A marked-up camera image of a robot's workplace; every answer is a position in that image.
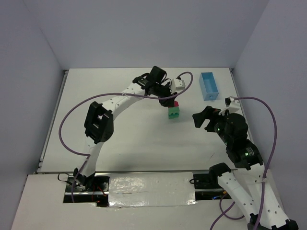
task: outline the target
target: blue bin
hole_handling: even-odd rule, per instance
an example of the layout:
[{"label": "blue bin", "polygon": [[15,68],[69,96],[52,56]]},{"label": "blue bin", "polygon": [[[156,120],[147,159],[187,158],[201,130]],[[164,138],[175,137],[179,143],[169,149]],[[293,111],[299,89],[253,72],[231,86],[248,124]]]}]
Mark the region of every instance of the blue bin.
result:
[{"label": "blue bin", "polygon": [[201,73],[200,85],[204,101],[213,101],[219,95],[212,72]]}]

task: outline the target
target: white table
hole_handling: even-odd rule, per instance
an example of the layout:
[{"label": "white table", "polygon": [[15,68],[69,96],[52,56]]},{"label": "white table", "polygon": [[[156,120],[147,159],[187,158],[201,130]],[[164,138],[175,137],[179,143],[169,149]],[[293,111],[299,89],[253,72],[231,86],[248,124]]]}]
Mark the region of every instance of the white table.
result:
[{"label": "white table", "polygon": [[[170,171],[207,170],[210,166],[225,162],[225,145],[215,133],[207,133],[203,127],[194,127],[192,114],[207,105],[224,108],[225,97],[237,96],[228,68],[163,68],[168,78],[184,71],[194,75],[189,90],[177,97],[180,116],[169,120],[167,108],[157,100],[144,99],[124,111],[114,123],[114,134],[103,146],[96,171]],[[93,95],[123,91],[135,77],[147,69],[70,69],[57,113],[54,119],[40,172],[72,172],[80,163],[80,157],[65,150],[58,137],[59,124],[64,115],[77,103]],[[213,72],[220,92],[217,100],[204,101],[199,85],[201,72]],[[190,76],[182,77],[186,85]],[[97,98],[103,102],[110,97]],[[90,103],[75,110],[63,126],[64,141],[72,149],[82,151],[84,144],[84,121]]]},{"label": "white table", "polygon": [[[94,203],[64,204],[65,183],[55,174],[30,175],[12,230],[208,230],[220,215],[218,200],[179,207],[96,207]],[[232,200],[224,200],[226,209]],[[229,215],[238,217],[234,206]],[[222,217],[214,230],[246,230],[245,219]]]}]

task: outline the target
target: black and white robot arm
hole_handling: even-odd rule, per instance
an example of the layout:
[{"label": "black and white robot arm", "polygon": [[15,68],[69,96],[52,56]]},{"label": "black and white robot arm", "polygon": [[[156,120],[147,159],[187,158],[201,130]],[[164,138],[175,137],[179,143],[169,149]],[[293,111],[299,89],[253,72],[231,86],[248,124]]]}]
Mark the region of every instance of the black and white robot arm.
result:
[{"label": "black and white robot arm", "polygon": [[193,115],[195,127],[209,119],[205,130],[215,132],[226,145],[226,153],[243,176],[249,193],[240,185],[225,163],[212,166],[211,179],[224,188],[243,212],[248,229],[254,228],[261,204],[262,182],[265,183],[263,212],[258,230],[297,230],[294,220],[290,220],[279,204],[270,182],[262,179],[264,164],[258,148],[248,140],[248,125],[245,118],[236,114],[240,109],[234,98],[226,98],[227,107],[223,110],[207,106],[202,112]]},{"label": "black and white robot arm", "polygon": [[[96,162],[103,144],[110,139],[113,134],[113,122],[117,116],[134,103],[143,99],[142,96],[155,95],[160,98],[174,96],[170,99],[159,100],[163,107],[174,106],[177,90],[185,89],[185,83],[180,78],[172,79],[171,82],[165,82],[166,72],[154,66],[150,73],[145,73],[136,77],[132,83],[123,91],[121,95],[115,96],[103,103],[91,103],[84,127],[85,144],[83,153],[89,155],[80,157],[80,164],[74,170],[73,175],[77,176],[77,181],[85,189],[92,186],[96,168]],[[81,172],[78,170],[87,161]]]}]

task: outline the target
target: gray wall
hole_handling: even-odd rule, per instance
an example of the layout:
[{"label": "gray wall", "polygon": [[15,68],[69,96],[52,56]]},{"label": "gray wall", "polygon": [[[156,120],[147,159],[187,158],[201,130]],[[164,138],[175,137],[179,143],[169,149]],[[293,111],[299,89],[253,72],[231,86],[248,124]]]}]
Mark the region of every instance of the gray wall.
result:
[{"label": "gray wall", "polygon": [[0,228],[11,229],[28,173],[38,165],[62,71],[21,0],[0,8]]},{"label": "gray wall", "polygon": [[24,0],[64,68],[233,67],[268,0]]},{"label": "gray wall", "polygon": [[[307,228],[307,1],[271,0],[236,67],[240,96],[265,100],[275,112],[278,143],[271,164],[285,210]],[[273,140],[270,114],[244,102],[251,131],[267,160]]]}]

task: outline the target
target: purple cable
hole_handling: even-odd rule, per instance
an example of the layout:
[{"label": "purple cable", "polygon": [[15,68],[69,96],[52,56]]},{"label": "purple cable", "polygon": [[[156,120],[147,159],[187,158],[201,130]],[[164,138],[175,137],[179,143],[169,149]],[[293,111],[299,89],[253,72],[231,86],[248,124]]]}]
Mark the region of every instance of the purple cable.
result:
[{"label": "purple cable", "polygon": [[[263,176],[262,178],[265,179],[266,176],[267,176],[267,172],[268,172],[268,169],[269,169],[269,166],[270,166],[270,163],[272,161],[272,158],[273,158],[273,155],[274,155],[274,152],[275,152],[275,148],[276,148],[276,142],[277,142],[277,123],[276,123],[276,118],[274,116],[274,113],[272,111],[272,109],[269,107],[268,104],[266,104],[263,100],[257,98],[257,97],[237,97],[235,98],[235,100],[243,100],[243,99],[252,99],[252,100],[256,100],[258,102],[261,102],[262,104],[265,105],[265,107],[267,107],[267,109],[269,110],[271,116],[272,116],[272,119],[273,119],[273,123],[274,123],[274,141],[273,141],[273,146],[272,146],[272,150],[271,150],[271,153],[270,153],[270,156],[269,156],[269,159],[268,159],[268,162],[265,164],[265,167],[264,167],[264,172],[263,172]],[[261,215],[262,215],[262,211],[263,211],[263,206],[264,206],[264,191],[265,191],[265,183],[262,182],[261,183],[261,201],[260,201],[260,207],[259,207],[259,212],[258,212],[258,217],[257,217],[257,220],[256,220],[256,223],[255,223],[255,226],[253,228],[253,230],[257,230],[257,227],[260,223],[260,219],[261,219]],[[222,199],[225,197],[226,195],[224,195],[221,200],[220,200],[220,210],[222,211],[221,215],[213,222],[213,224],[211,225],[211,228],[210,230],[213,229],[214,225],[216,224],[216,222],[223,216],[225,215],[233,206],[234,206],[234,202],[232,203],[232,205],[226,209],[224,212],[223,212],[223,209],[222,209]]]},{"label": "purple cable", "polygon": [[[259,99],[257,97],[237,97],[237,98],[235,98],[235,100],[243,100],[243,99],[252,99],[252,100],[256,100],[256,101],[261,102],[262,104],[265,105],[265,107],[267,107],[267,109],[269,110],[269,112],[270,112],[270,114],[272,116],[272,119],[273,119],[273,123],[274,123],[274,141],[273,141],[273,146],[272,146],[272,150],[271,150],[268,162],[265,164],[265,167],[264,167],[264,172],[263,172],[262,178],[265,179],[267,177],[267,172],[268,172],[268,169],[269,169],[269,166],[270,166],[270,163],[272,161],[273,154],[274,154],[275,148],[276,148],[276,142],[277,142],[277,123],[276,123],[276,118],[274,116],[274,113],[273,113],[272,109],[263,100],[261,100],[261,99]],[[264,206],[265,183],[262,182],[261,185],[262,185],[261,186],[261,201],[260,201],[259,213],[258,213],[258,217],[257,217],[256,223],[255,223],[255,226],[254,226],[254,230],[257,229],[257,227],[258,227],[258,225],[260,223],[260,219],[261,219],[261,215],[262,215],[262,211],[263,211],[263,206]]]},{"label": "purple cable", "polygon": [[218,218],[215,219],[215,221],[212,223],[212,225],[211,225],[211,227],[210,227],[210,230],[213,229],[213,227],[214,227],[215,224],[219,221],[219,219],[220,219],[222,216],[224,216],[234,205],[235,205],[235,202],[233,202],[233,203],[231,204],[231,206],[229,206],[228,209],[226,209],[224,212],[222,212],[222,213],[218,216]]},{"label": "purple cable", "polygon": [[[172,95],[172,96],[169,96],[169,97],[150,97],[150,96],[144,96],[144,95],[138,95],[138,94],[133,94],[133,93],[125,93],[126,96],[134,96],[134,97],[141,97],[141,98],[148,98],[148,99],[155,99],[155,100],[167,100],[167,99],[171,99],[171,98],[174,98],[174,97],[177,97],[181,94],[183,94],[185,91],[188,90],[188,88],[190,88],[191,84],[193,83],[193,74],[189,71],[187,72],[183,72],[183,73],[180,73],[178,75],[177,78],[181,77],[182,75],[184,74],[189,74],[191,76],[191,81],[190,83],[188,84],[188,86],[183,90],[181,91],[180,93],[176,94],[176,95]],[[76,106],[74,106],[71,110],[68,111],[68,113],[64,116],[60,126],[59,126],[59,140],[61,142],[61,144],[64,146],[65,149],[67,149],[69,152],[72,152],[76,155],[79,155],[79,156],[85,156],[86,157],[86,160],[84,161],[83,165],[80,167],[80,170],[77,172],[77,174],[75,175],[74,179],[73,179],[73,182],[72,182],[72,187],[71,187],[71,199],[72,199],[72,202],[74,203],[74,198],[73,198],[73,188],[74,188],[74,185],[76,183],[76,180],[77,180],[77,177],[78,175],[81,173],[81,171],[83,170],[83,168],[85,167],[88,159],[90,158],[90,154],[86,154],[86,153],[81,153],[81,152],[76,152],[75,150],[72,150],[71,148],[69,148],[63,141],[63,137],[62,137],[62,128],[63,128],[63,124],[64,122],[66,121],[67,117],[76,109],[78,108],[80,105],[84,104],[85,102],[88,102],[94,98],[97,98],[97,97],[103,97],[103,96],[110,96],[110,95],[118,95],[118,96],[122,96],[123,93],[120,93],[120,92],[111,92],[111,93],[103,93],[103,94],[99,94],[99,95],[96,95],[96,96],[93,96],[93,97],[90,97],[90,98],[87,98],[85,99],[84,101],[80,102],[79,104],[77,104]]]},{"label": "purple cable", "polygon": [[[220,199],[220,210],[221,212],[223,213],[224,210],[222,208],[222,200],[224,199],[224,197],[226,196],[227,194],[225,194],[224,196],[222,196],[222,198]],[[226,213],[224,214],[225,217],[227,217],[228,219],[232,219],[232,220],[240,220],[240,219],[243,219],[244,218],[244,215],[241,216],[241,217],[230,217],[228,216]]]}]

